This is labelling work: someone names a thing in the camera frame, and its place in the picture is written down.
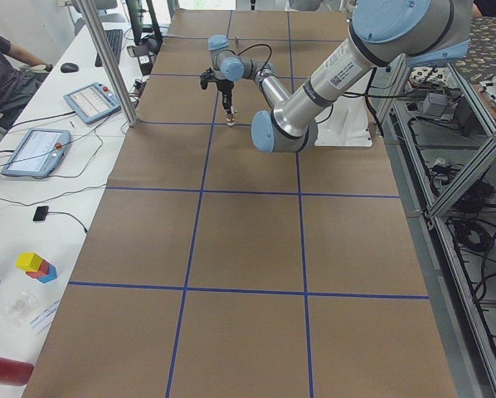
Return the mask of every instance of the table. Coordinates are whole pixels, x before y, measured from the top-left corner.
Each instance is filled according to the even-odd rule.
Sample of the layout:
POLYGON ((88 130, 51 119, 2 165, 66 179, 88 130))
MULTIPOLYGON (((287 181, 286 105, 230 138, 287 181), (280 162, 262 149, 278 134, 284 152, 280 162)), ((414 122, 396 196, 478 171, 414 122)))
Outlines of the table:
MULTIPOLYGON (((126 31, 128 25, 110 23, 105 24, 105 28, 123 28, 126 31)), ((105 70, 94 67, 95 55, 90 35, 84 28, 47 76, 17 123, 69 112, 70 108, 62 96, 94 81, 110 86, 105 70), (76 73, 62 74, 60 66, 65 62, 76 63, 80 70, 76 73)), ((137 61, 129 58, 125 50, 121 53, 119 68, 129 88, 134 79, 141 77, 137 61)), ((87 126, 78 116, 73 115, 22 124, 12 129, 0 143, 0 150, 14 149, 30 127, 44 125, 49 129, 70 130, 72 139, 77 141, 71 145, 61 165, 52 174, 75 176, 82 170, 84 172, 75 178, 51 177, 44 180, 0 175, 0 197, 26 204, 42 201, 49 206, 49 211, 69 212, 89 227, 126 130, 121 112, 107 119, 95 135, 91 130, 97 124, 87 126), (98 153, 86 166, 97 150, 98 153), (47 200, 63 192, 79 192, 86 187, 95 188, 47 200)), ((8 159, 9 154, 4 155, 0 155, 0 164, 8 159)), ((44 222, 34 223, 32 216, 35 209, 36 205, 18 206, 0 201, 0 357, 27 362, 36 362, 48 331, 48 328, 45 328, 36 333, 28 326, 28 321, 61 298, 85 239, 82 227, 69 216, 49 215, 44 222), (41 284, 27 277, 15 267, 17 257, 22 252, 35 252, 49 261, 57 268, 58 279, 49 284, 41 284), (26 324, 13 327, 7 322, 2 311, 22 293, 34 296, 38 305, 27 317, 26 324)), ((23 389, 24 387, 0 386, 0 398, 19 397, 23 389)))
POLYGON ((24 398, 456 396, 382 140, 259 153, 255 85, 234 128, 200 90, 209 36, 270 43, 297 88, 346 28, 174 15, 24 398))

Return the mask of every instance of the white wall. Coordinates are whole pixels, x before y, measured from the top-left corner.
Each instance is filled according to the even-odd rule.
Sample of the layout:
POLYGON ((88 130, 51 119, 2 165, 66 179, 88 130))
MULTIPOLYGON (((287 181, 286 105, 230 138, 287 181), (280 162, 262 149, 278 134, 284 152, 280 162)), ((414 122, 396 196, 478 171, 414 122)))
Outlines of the white wall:
POLYGON ((52 63, 75 37, 67 9, 57 0, 0 0, 0 35, 52 63))

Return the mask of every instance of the red cylinder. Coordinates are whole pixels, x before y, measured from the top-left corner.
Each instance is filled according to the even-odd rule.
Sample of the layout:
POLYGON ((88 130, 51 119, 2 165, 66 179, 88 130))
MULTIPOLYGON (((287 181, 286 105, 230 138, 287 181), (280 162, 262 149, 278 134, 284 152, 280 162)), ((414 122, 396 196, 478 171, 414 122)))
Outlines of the red cylinder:
POLYGON ((31 377, 34 365, 0 357, 0 384, 24 386, 31 377))

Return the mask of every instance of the blue joint cap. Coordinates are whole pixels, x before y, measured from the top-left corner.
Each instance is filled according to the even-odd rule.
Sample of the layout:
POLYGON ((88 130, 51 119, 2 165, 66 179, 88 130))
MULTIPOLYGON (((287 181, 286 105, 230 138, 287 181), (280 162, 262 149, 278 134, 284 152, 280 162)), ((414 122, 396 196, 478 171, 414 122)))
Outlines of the blue joint cap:
POLYGON ((245 66, 237 57, 228 56, 221 62, 221 72, 229 81, 237 81, 245 74, 245 66))
POLYGON ((353 30, 366 43, 386 43, 407 34, 425 16, 432 0, 361 0, 353 30))
POLYGON ((454 46, 442 48, 438 51, 428 52, 422 56, 413 56, 406 58, 406 66, 445 66, 445 64, 456 61, 467 54, 469 49, 469 40, 462 41, 454 46))
POLYGON ((261 152, 274 151, 274 126, 268 111, 260 110, 252 119, 251 141, 261 152))
POLYGON ((224 35, 215 35, 207 39, 207 49, 209 51, 221 50, 229 46, 228 38, 224 35))

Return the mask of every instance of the red block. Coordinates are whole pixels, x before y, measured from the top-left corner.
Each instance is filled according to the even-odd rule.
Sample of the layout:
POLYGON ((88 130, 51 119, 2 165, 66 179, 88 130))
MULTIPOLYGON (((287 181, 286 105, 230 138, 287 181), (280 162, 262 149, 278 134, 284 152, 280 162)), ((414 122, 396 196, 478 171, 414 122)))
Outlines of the red block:
POLYGON ((38 271, 27 271, 25 274, 33 279, 43 278, 49 274, 49 263, 42 260, 38 271))

